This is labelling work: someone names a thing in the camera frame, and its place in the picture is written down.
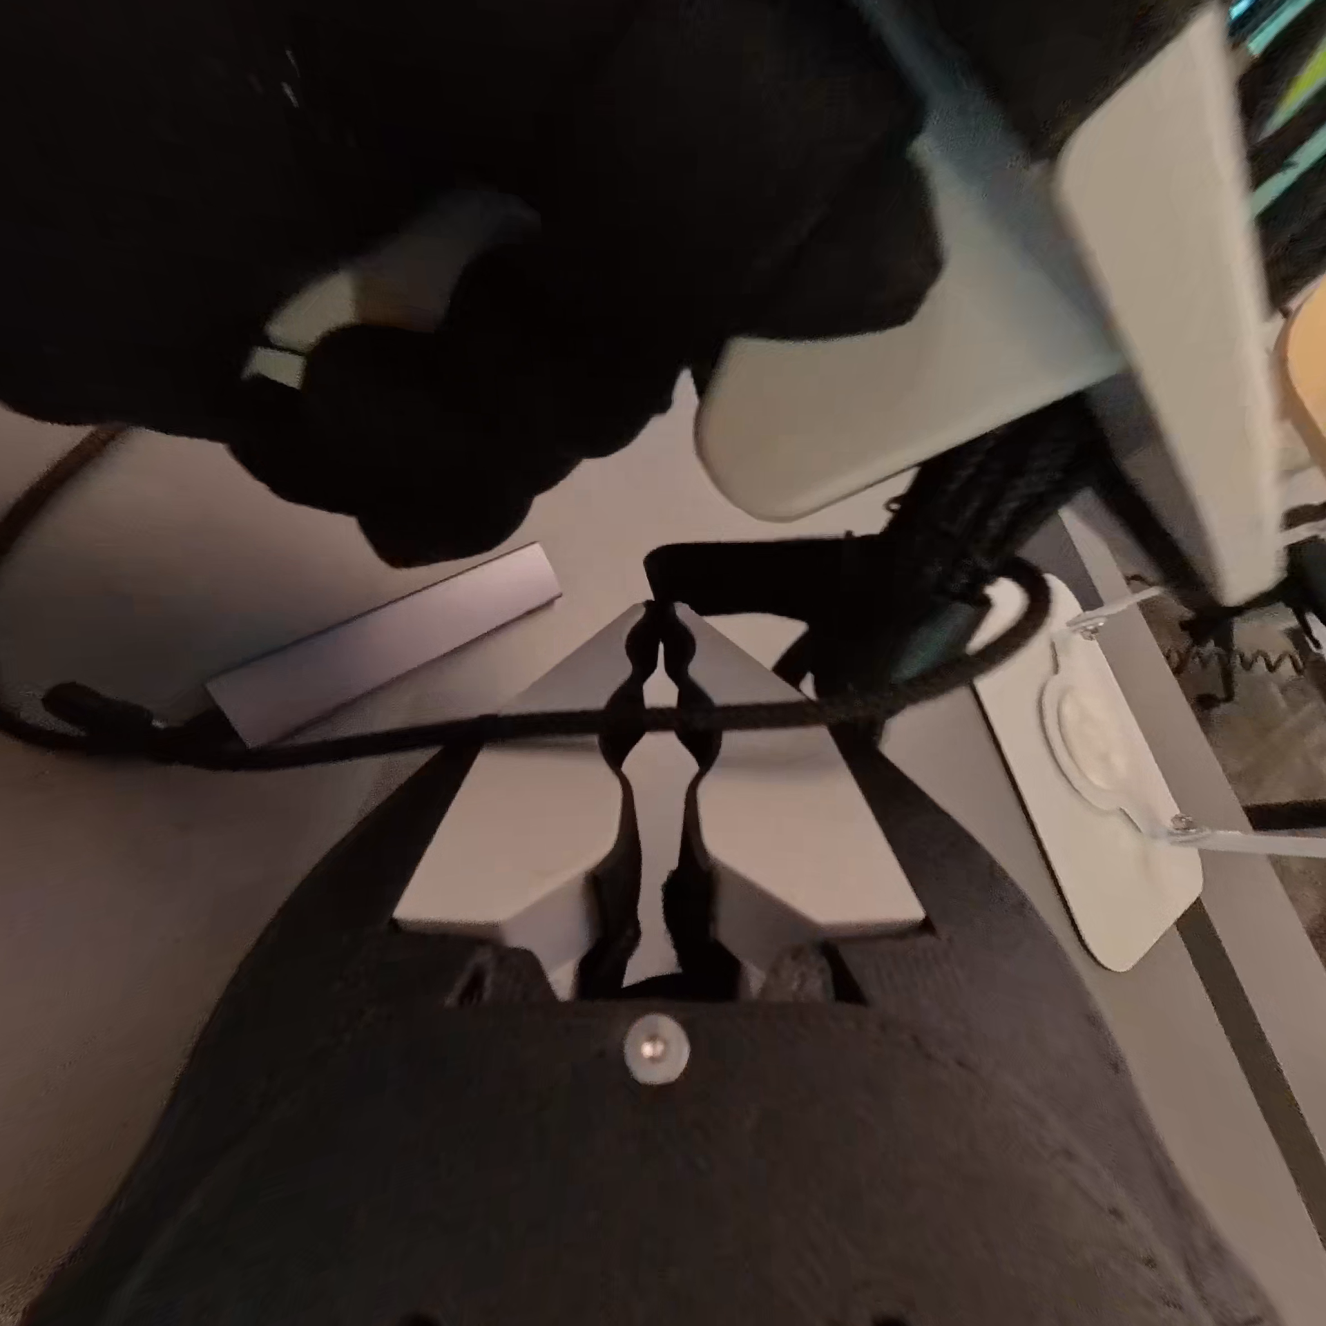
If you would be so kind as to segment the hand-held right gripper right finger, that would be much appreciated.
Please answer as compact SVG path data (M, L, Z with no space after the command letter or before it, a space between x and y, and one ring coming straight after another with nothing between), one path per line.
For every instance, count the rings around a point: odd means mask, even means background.
M709 887L709 937L742 963L923 925L923 901L827 725L718 730L689 790L681 847Z

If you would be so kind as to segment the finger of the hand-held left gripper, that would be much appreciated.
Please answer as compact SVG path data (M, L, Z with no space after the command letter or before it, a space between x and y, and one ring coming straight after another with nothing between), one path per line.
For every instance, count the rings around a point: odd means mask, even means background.
M1185 559L1170 580L1264 595L1282 578L1282 415L1223 4L1195 4L1074 127L1057 205L1120 351L1090 412Z

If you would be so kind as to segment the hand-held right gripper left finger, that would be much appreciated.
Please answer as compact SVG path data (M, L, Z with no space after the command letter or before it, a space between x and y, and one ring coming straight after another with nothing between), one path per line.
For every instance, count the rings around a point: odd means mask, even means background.
M560 974L639 946L639 813L597 737L485 747L425 842L393 925L528 947Z

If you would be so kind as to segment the grey usb hub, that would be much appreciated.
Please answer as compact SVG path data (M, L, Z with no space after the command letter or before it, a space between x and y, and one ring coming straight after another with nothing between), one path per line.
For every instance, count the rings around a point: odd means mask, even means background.
M368 606L206 681L243 747L277 747L560 600L543 543Z

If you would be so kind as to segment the person's left hand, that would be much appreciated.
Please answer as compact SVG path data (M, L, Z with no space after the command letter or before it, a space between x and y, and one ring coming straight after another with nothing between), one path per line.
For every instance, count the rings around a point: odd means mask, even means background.
M923 96L850 4L4 4L4 409L486 552L734 339L920 315Z

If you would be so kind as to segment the white tablet stand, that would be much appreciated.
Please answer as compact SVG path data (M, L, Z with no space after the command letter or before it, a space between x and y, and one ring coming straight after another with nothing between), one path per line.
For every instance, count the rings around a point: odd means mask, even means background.
M1202 853L1312 857L1320 831L1215 831L1181 813L1120 689L1101 629L1155 600L1082 606L1047 578L1053 617L977 702L1034 822L1039 847L1105 972L1130 972L1202 895Z

